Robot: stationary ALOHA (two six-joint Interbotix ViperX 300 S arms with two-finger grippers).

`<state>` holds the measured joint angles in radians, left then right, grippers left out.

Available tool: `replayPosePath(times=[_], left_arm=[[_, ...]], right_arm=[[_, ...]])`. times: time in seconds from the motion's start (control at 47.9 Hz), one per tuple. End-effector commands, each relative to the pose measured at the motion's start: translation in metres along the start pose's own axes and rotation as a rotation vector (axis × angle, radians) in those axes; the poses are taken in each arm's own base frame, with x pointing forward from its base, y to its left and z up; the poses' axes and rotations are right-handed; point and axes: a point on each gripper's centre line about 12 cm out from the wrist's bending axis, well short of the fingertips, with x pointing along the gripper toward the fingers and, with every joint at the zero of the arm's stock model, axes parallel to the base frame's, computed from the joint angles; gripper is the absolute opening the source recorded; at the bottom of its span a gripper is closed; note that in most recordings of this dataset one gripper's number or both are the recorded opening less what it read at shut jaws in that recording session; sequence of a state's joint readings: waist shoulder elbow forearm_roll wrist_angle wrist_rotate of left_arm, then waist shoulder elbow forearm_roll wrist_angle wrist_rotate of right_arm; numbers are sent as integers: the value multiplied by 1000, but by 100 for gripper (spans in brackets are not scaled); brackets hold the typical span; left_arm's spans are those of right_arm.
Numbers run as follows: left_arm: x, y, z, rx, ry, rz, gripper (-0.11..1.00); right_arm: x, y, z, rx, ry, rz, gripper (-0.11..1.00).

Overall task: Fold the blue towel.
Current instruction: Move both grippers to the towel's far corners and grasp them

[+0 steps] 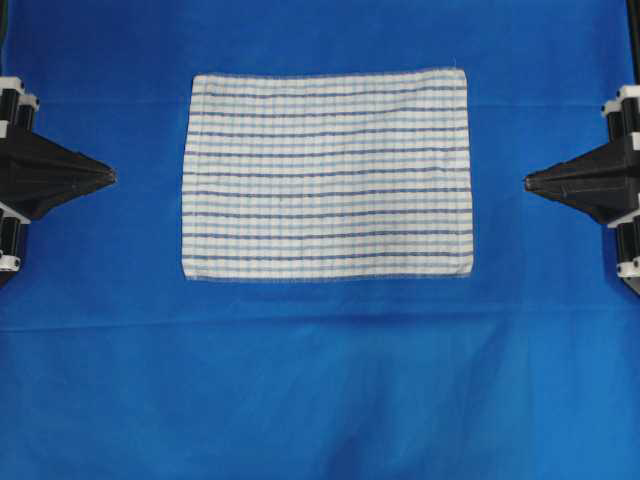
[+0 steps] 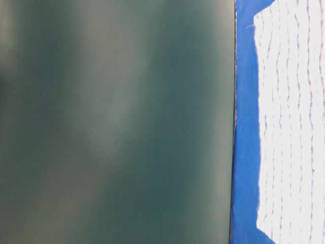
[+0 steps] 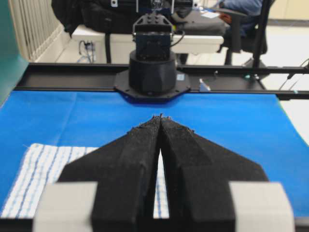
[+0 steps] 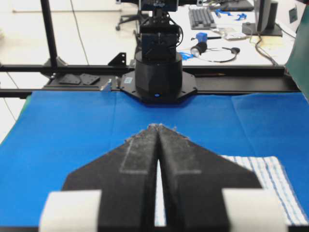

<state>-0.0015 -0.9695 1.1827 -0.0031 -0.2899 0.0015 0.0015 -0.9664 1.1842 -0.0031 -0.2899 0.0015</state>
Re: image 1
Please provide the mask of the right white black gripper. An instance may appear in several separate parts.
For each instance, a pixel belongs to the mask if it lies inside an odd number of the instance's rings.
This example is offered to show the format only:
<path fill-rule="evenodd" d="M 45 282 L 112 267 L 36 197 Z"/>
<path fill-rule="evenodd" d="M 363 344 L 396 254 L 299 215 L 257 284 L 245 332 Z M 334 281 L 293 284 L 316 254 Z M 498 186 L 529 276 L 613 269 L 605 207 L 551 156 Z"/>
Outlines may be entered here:
<path fill-rule="evenodd" d="M 606 144 L 525 177 L 525 190 L 590 216 L 616 236 L 616 274 L 639 277 L 639 87 L 623 86 L 602 107 Z M 622 174 L 626 181 L 572 180 Z"/>

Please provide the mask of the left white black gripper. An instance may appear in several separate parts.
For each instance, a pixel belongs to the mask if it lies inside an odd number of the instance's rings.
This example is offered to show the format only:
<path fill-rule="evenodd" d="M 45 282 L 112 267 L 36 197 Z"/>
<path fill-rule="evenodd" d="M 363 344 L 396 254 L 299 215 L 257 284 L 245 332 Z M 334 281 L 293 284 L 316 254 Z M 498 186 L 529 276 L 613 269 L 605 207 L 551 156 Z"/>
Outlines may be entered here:
<path fill-rule="evenodd" d="M 39 99 L 18 77 L 1 78 L 1 272 L 18 273 L 27 227 L 50 210 L 116 182 L 115 171 L 84 154 L 30 132 Z M 26 130 L 12 130 L 21 127 Z M 10 162 L 42 169 L 95 173 L 9 180 Z"/>

